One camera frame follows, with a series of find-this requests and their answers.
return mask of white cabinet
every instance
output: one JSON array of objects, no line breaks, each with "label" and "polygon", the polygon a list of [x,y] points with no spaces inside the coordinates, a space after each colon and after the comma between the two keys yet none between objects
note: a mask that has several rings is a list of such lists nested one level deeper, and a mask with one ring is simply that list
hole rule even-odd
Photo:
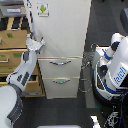
[{"label": "white cabinet", "polygon": [[79,77],[81,58],[39,59],[42,78]]},{"label": "white cabinet", "polygon": [[[39,41],[43,36],[46,42],[38,54],[46,96],[47,98],[76,97],[91,0],[30,0],[30,2],[36,38]],[[48,17],[38,15],[39,2],[42,5],[48,4]],[[32,28],[26,0],[24,5]],[[67,78],[72,80],[60,82],[61,84],[49,81],[53,79],[65,81]]]},{"label": "white cabinet", "polygon": [[78,81],[78,78],[43,79],[47,98],[76,98]]}]

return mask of white robot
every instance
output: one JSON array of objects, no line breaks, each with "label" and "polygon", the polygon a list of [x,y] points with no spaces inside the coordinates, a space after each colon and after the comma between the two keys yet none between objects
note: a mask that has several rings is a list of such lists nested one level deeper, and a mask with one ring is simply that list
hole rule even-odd
[{"label": "white robot", "polygon": [[37,42],[27,35],[26,44],[29,51],[23,52],[21,63],[15,71],[8,75],[7,85],[0,88],[0,127],[13,128],[22,111],[20,94],[25,90],[28,80],[36,66],[37,55],[45,44],[41,39]]},{"label": "white robot", "polygon": [[[128,9],[121,11],[120,19],[128,33]],[[128,36],[115,33],[111,46],[96,47],[92,69],[93,90],[104,103],[117,104],[128,90]]]}]

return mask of gray floor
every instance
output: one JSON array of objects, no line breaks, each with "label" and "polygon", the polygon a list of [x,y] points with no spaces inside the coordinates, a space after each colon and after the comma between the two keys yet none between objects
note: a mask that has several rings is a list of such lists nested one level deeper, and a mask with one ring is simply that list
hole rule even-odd
[{"label": "gray floor", "polygon": [[[128,7],[128,0],[106,0],[104,3],[92,0],[83,60],[85,65],[93,54],[91,44],[109,46],[111,36],[115,32],[126,35],[120,23],[120,12],[125,7]],[[82,69],[81,79],[91,81],[90,67]],[[79,85],[83,91],[91,87],[85,80],[80,80]],[[106,121],[98,109],[100,104],[93,96],[92,90],[87,93],[79,90],[76,99],[22,98],[22,101],[23,112],[14,128],[36,128],[39,125],[79,125],[82,128],[92,128],[91,115],[98,116],[102,128]]]}]

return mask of storage cabinet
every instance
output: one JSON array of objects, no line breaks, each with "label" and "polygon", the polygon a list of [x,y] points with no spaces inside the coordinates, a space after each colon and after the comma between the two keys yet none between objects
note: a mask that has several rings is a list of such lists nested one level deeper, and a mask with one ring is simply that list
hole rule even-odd
[{"label": "storage cabinet", "polygon": [[[6,77],[10,73],[14,72],[14,70],[21,62],[22,53],[24,51],[27,51],[26,48],[27,30],[12,31],[11,30],[11,23],[13,23],[12,19],[14,18],[10,18],[8,21],[7,30],[0,31],[0,38],[2,39],[2,42],[0,43],[0,87],[7,84]],[[28,81],[27,87],[25,91],[21,94],[21,96],[27,96],[27,97],[45,96],[45,91],[43,87],[43,81],[41,78],[38,61],[30,80]]]},{"label": "storage cabinet", "polygon": [[[46,42],[38,54],[46,96],[48,99],[77,97],[91,0],[30,2],[37,40],[43,36]],[[49,16],[38,15],[38,3],[47,4]],[[24,5],[32,28],[26,0]]]}]

